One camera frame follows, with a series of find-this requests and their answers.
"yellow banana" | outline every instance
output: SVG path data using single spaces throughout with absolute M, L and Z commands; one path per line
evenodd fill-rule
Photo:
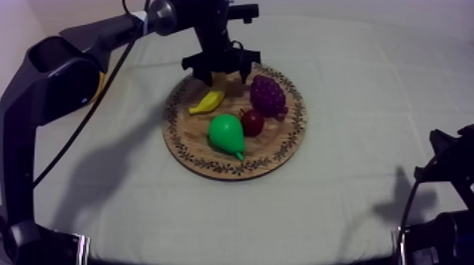
M 226 73 L 212 73 L 213 85 L 210 91 L 194 108 L 189 108 L 190 114 L 208 113 L 214 111 L 226 95 Z

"round wooden tray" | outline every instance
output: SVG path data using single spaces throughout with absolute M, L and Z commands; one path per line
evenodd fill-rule
M 245 139 L 244 160 L 213 149 L 208 142 L 210 121 L 221 113 L 240 116 L 250 110 L 250 84 L 256 75 L 276 80 L 286 95 L 288 113 L 278 121 L 266 118 L 265 127 L 255 138 Z M 209 87 L 188 76 L 168 98 L 164 112 L 163 136 L 169 151 L 186 168 L 215 180 L 249 180 L 264 175 L 285 163 L 296 152 L 306 130 L 306 108 L 293 83 L 280 72 L 254 63 L 245 85 L 238 73 L 227 75 L 226 98 L 212 113 L 190 115 Z

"black robotic arm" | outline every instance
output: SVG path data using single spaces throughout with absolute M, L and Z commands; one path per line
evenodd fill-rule
M 229 7 L 227 0 L 156 0 L 147 12 L 68 28 L 27 51 L 0 100 L 0 231 L 14 264 L 54 263 L 34 216 L 36 128 L 93 101 L 111 52 L 137 32 L 164 36 L 193 27 L 202 52 L 183 59 L 183 68 L 208 85 L 211 72 L 239 71 L 245 82 L 260 53 L 233 47 L 226 26 L 258 16 L 257 5 Z

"white tablecloth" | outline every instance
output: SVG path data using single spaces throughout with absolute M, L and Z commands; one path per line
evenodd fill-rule
M 189 74 L 181 59 L 200 47 L 192 30 L 150 35 L 35 190 L 37 221 L 90 236 L 94 257 L 140 264 L 330 264 L 390 254 L 413 169 L 432 157 L 429 132 L 474 123 L 474 48 L 319 18 L 233 21 L 229 32 L 304 96 L 308 130 L 290 161 L 242 183 L 180 166 L 162 139 L 162 106 Z M 36 175 L 86 111 L 38 130 Z M 411 220 L 457 209 L 464 205 L 449 184 L 426 184 Z

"green pear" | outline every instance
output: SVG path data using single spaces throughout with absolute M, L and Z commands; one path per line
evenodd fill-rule
M 209 125 L 209 138 L 213 144 L 243 160 L 243 128 L 241 121 L 230 114 L 221 114 Z

